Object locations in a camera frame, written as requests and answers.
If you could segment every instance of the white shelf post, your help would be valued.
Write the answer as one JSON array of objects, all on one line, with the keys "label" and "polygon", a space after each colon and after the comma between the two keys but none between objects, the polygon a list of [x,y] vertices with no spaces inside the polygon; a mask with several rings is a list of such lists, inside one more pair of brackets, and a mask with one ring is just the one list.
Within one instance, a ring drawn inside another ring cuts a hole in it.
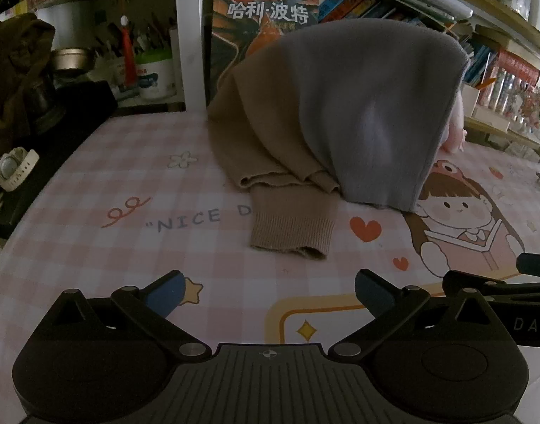
[{"label": "white shelf post", "polygon": [[183,94],[187,111],[205,111],[207,107],[203,78],[202,1],[176,0]]}]

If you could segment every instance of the black robotic device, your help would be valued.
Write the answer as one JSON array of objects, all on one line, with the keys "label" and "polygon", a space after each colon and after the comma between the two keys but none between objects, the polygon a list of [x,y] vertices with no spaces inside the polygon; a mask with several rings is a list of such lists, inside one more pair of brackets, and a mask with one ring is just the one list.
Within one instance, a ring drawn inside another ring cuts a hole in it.
[{"label": "black robotic device", "polygon": [[[540,276],[540,255],[518,269]],[[443,298],[360,270],[356,295],[375,319],[327,354],[213,353],[165,319],[184,286],[171,271],[110,298],[60,294],[13,366],[23,423],[516,423],[528,382],[517,344],[540,347],[540,283],[450,271]]]}]

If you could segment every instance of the watch face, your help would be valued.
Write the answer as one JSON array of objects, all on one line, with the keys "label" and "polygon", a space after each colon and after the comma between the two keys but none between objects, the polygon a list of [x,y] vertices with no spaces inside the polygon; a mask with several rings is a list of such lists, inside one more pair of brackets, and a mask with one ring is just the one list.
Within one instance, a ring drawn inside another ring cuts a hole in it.
[{"label": "watch face", "polygon": [[10,179],[11,176],[15,173],[17,170],[17,167],[19,167],[19,163],[16,159],[12,157],[6,157],[1,162],[1,175],[5,179]]}]

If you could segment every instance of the yellow star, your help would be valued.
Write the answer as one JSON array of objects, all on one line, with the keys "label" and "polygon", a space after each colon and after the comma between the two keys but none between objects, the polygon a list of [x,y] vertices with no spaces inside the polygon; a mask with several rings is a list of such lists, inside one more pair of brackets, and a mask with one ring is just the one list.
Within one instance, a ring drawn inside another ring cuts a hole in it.
[{"label": "yellow star", "polygon": [[183,294],[183,300],[178,305],[181,306],[186,303],[198,304],[199,292],[203,289],[203,284],[195,284],[189,277],[186,277],[186,291]]},{"label": "yellow star", "polygon": [[297,330],[297,332],[302,335],[307,342],[309,342],[316,331],[317,329],[313,328],[307,319],[305,322],[303,322],[303,325],[299,327],[299,330]]}]

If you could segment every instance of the pink toy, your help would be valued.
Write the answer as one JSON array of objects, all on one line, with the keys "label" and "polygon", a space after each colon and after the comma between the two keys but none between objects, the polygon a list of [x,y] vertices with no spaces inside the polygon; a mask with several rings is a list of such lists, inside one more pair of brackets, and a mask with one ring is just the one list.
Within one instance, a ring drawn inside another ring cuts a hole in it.
[{"label": "pink toy", "polygon": [[447,153],[456,153],[458,150],[464,150],[463,145],[466,139],[466,131],[464,130],[464,109],[460,90],[455,97],[453,109],[450,112],[449,124],[447,124],[443,138],[445,139],[441,147]]}]

